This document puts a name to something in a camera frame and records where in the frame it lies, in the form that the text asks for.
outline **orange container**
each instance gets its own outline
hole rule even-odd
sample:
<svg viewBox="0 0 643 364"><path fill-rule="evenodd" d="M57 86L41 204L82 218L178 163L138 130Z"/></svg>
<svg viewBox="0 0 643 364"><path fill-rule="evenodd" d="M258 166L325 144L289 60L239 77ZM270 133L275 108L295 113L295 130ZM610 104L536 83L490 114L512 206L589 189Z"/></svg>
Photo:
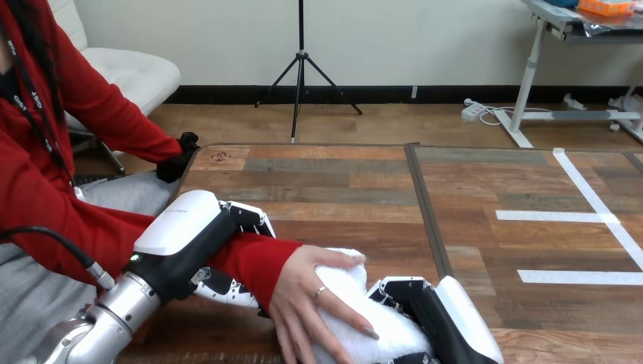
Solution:
<svg viewBox="0 0 643 364"><path fill-rule="evenodd" d="M632 15L636 9L636 2L623 0L580 0L579 9L591 11L592 13L606 17Z"/></svg>

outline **hand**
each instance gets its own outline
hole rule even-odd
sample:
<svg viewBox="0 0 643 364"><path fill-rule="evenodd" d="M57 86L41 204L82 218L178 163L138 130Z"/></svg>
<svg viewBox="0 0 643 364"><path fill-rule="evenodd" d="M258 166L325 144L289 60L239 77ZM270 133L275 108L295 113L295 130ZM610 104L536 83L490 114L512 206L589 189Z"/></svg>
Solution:
<svg viewBox="0 0 643 364"><path fill-rule="evenodd" d="M287 364L296 363L295 352L304 364L315 363L311 339L322 346L337 363L353 362L343 345L328 330L317 312L317 305L364 335L374 340L379 338L366 318L330 290L323 290L319 294L317 305L313 302L317 290L324 287L315 273L317 265L348 269L365 261L364 256L352 257L316 246L301 246L286 261L274 288L268 314L274 321L281 352Z"/></svg>
<svg viewBox="0 0 643 364"><path fill-rule="evenodd" d="M199 149L199 146L196 144L198 140L199 137L195 133L182 133L181 138L177 139L177 141L183 153L158 163L156 165L156 177L168 184L178 180L185 172L185 168L187 168L187 165L190 163L194 152Z"/></svg>

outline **wooden table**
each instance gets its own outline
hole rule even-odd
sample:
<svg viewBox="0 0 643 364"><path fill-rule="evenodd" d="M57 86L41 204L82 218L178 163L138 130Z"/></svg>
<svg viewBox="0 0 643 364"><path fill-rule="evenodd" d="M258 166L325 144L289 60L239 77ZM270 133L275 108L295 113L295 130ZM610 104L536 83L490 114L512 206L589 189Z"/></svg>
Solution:
<svg viewBox="0 0 643 364"><path fill-rule="evenodd" d="M643 242L643 156L567 153ZM506 221L497 210L592 213L551 151L406 146L202 148L177 195L261 207L279 237L350 247L387 275L455 276L507 363L643 362L643 286L528 284L518 270L637 272L606 225ZM119 363L281 362L270 321L191 297L151 320Z"/></svg>
<svg viewBox="0 0 643 364"><path fill-rule="evenodd" d="M258 206L278 237L366 254L387 275L438 282L404 146L207 146L177 193ZM163 309L119 362L279 362L271 322L200 297Z"/></svg>

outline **black lanyard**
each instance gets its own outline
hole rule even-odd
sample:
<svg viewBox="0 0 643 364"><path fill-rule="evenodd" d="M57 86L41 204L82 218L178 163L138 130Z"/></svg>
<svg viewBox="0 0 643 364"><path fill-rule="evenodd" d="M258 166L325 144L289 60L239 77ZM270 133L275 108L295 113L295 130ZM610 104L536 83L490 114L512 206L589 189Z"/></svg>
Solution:
<svg viewBox="0 0 643 364"><path fill-rule="evenodd" d="M71 172L69 172L69 169L64 163L60 146L58 145L58 141L55 139L54 130L52 129L51 124L49 123L49 119L47 118L45 109L42 106L40 97L38 97L38 93L36 92L36 87L33 85L33 81L31 80L31 77L29 77L29 74L27 73L27 69L24 67L24 63L22 62L22 59L20 59L20 56L16 52L14 43L11 41L11 39L9 39L7 30L5 29L4 24L2 23L0 23L0 32L2 32L2 35L9 46L9 50L11 51L11 57L14 59L14 66L20 71L20 75L22 76L25 86L27 87L27 91L29 91L29 93L31 94L31 97L33 98L33 103L36 105L36 110L38 111L38 113L40 114L40 117L42 118L42 123L45 125L45 127L47 128L47 132L49 133L49 135L54 141L53 146L49 142L49 139L47 139L47 136L45 135L45 133L42 131L42 128L36 122L36 119L34 119L33 115L31 115L29 110L27 110L27 106L20 98L20 95L19 95L20 91L17 90L17 92L13 93L13 95L11 95L12 92L8 92L8 90L3 90L3 92L7 93L7 96L11 98L11 101L18 107L20 112L22 112L22 115L29 121L29 123L31 124L31 128L40 139L42 146L45 147L47 152L49 152L49 156L52 158L54 163L61 170L67 173L70 184L75 187L74 179L71 176Z"/></svg>

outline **white desk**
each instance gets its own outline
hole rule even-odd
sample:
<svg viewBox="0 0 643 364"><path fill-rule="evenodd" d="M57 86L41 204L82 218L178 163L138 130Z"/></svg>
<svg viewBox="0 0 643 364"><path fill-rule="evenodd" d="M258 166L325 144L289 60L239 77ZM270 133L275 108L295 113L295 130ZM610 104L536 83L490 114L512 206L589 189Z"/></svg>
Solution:
<svg viewBox="0 0 643 364"><path fill-rule="evenodd" d="M582 21L574 11L558 8L543 0L522 0L532 12L532 19L536 20L537 29L532 53L527 59L527 67L522 77L516 109L513 116L503 110L494 111L494 115L507 131L513 141L521 148L532 148L531 143L520 131L523 120L545 121L586 121L586 120L613 120L618 122L625 130L643 143L643 120L638 112L620 112L617 110L606 111L552 111L552 112L525 112L525 105L532 88L538 57L541 53L541 44L544 33L547 31L562 42L569 44L643 44L643 36L593 36L587 37L582 31Z"/></svg>

